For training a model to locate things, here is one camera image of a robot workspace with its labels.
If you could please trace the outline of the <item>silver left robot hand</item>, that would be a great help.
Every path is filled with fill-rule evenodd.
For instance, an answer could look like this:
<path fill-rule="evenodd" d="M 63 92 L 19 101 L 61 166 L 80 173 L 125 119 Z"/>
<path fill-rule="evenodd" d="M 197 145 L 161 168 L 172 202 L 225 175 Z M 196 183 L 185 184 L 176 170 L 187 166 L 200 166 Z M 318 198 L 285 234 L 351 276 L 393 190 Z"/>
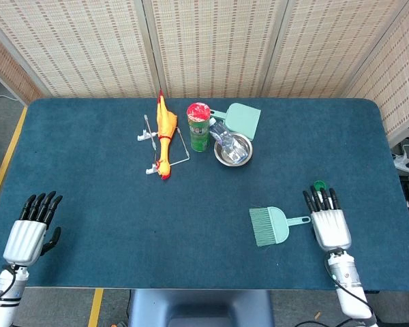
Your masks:
<path fill-rule="evenodd" d="M 48 242 L 44 238 L 62 198 L 52 191 L 38 196 L 33 194 L 27 199 L 5 246 L 3 258 L 8 264 L 31 266 L 56 246 L 61 237 L 60 227 L 55 228 Z"/>

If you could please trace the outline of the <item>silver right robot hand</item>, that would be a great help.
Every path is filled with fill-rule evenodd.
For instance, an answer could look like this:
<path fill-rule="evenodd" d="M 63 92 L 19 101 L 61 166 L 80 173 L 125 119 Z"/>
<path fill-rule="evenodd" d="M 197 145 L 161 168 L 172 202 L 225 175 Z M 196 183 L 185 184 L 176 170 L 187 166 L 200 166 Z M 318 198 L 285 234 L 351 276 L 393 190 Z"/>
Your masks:
<path fill-rule="evenodd" d="M 311 185 L 310 192 L 303 191 L 303 196 L 320 248 L 326 252 L 349 249 L 352 239 L 335 190 Z"/>

